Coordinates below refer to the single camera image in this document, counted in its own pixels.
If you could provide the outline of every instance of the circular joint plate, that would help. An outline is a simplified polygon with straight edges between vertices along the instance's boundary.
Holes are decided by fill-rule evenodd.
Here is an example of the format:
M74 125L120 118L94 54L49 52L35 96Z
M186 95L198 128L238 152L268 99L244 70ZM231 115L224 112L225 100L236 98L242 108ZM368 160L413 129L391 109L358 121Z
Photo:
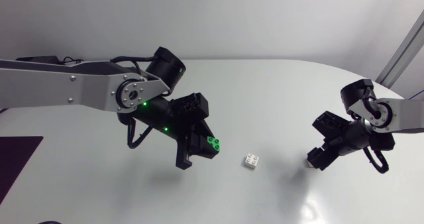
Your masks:
M390 109L390 107L387 106L385 103L374 104L373 107L381 113L381 117L379 119L376 119L374 117L374 119L370 121L371 125L377 128L388 126L390 121L392 120L392 110Z
M137 84L139 84L139 81L128 82L120 89L118 98L123 107L131 108L141 103L141 100L138 99L140 88Z

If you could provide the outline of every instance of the black cable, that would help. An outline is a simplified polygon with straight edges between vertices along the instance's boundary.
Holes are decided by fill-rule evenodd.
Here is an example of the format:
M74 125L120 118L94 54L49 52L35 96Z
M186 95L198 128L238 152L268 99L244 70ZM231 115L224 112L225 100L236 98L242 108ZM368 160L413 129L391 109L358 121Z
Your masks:
M119 56L116 58L112 58L111 62L117 63L117 62L125 62L125 61L131 61L131 62L152 62L158 59L157 57L149 57L149 58L141 58L141 57L128 57L128 56Z
M141 58L141 57L128 57L128 56L119 56L116 58L112 58L111 62L132 62L137 70L137 73L141 75L141 69L137 62L152 62L155 61L157 57L149 57L149 58Z
M385 172L387 172L389 170L389 164L387 163L386 159L384 158L383 154L381 151L379 150L374 150L374 154L376 154L378 160L382 163L381 166L379 166L376 161L374 160L374 158L372 157L370 151L368 150L368 147L364 148L364 153L366 155L366 157L369 159L370 163L373 165L373 167L375 167L375 169L377 169L377 171L381 174L384 174Z
M360 117L355 113L352 113L352 115L350 115L350 117L352 117L352 119L354 119L354 120L360 120Z
M83 62L82 59L73 59L70 56L66 56L63 60L62 60L62 64L65 65L69 62L75 62L75 64L79 64L80 62Z
M371 89L368 88L367 90L365 90L364 96L362 97L362 102L364 102L364 107L365 109L372 114L372 116L374 116L376 119L379 119L382 114L379 111L374 110L371 105L370 105L370 92Z
M134 64L135 69L137 70L137 73L141 75L141 69L138 63L136 61L131 61L131 62Z
M409 98L409 99L412 99L412 98L416 97L417 95L419 95L419 94L421 94L423 92L424 92L424 90L420 91L419 93L416 93L415 95L411 96L411 98Z
M130 148L136 148L138 145L141 144L141 142L144 140L144 138L147 137L147 135L152 131L153 127L149 126L147 129L140 135L140 137L133 142L134 134L135 134L135 120L131 119L130 123L127 125L128 127L128 133L127 133L127 144Z

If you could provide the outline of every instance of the purple mat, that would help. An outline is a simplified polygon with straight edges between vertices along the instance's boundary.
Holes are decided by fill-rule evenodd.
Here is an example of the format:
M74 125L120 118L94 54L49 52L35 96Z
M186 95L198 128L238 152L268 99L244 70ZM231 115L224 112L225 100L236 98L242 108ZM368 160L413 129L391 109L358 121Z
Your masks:
M0 204L42 137L0 137Z

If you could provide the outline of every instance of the white tabletop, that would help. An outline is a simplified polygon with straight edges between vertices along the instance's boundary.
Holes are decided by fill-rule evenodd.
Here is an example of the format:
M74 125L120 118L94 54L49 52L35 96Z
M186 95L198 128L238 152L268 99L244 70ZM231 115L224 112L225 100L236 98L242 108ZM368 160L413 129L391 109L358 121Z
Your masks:
M394 135L390 171L362 151L306 168L323 144L312 122L346 115L340 89L362 77L295 60L186 60L173 98L201 92L221 141L175 167L176 142L151 132L130 150L114 113L78 105L10 109L0 136L42 135L0 206L2 223L422 223L424 135ZM375 85L377 97L399 97ZM146 125L138 122L138 132ZM255 170L242 165L260 157Z

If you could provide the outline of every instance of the black motor joint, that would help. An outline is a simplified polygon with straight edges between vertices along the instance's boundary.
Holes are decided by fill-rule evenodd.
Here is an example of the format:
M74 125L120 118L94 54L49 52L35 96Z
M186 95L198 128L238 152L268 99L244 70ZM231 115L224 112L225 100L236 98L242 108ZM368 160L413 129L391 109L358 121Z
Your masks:
M370 99L376 99L374 86L371 80L359 80L341 89L341 97L346 112L354 121L347 121L329 111L324 112L314 122L313 126L325 137L324 144L320 148L314 148L307 154L307 161L314 168L326 169L337 157L350 154L357 150L363 150L370 163L380 173L389 170L388 163L381 151L392 150L395 142L391 133L376 133L371 124L354 114L349 107L359 100L364 102L365 108L373 115L379 116L369 104ZM368 147L374 151L379 166Z
M220 151L220 147L219 140L213 136L205 122L205 118L209 116L206 98L201 93L170 101L164 98L170 95L186 71L184 64L165 48L159 48L154 57L146 60L152 61L146 72L160 78L170 88L170 92L142 103L132 113L118 113L120 122L127 125L128 146L136 148L152 129L156 129L177 141L178 168L189 168L191 155L213 158ZM147 124L148 128L133 140L136 119Z

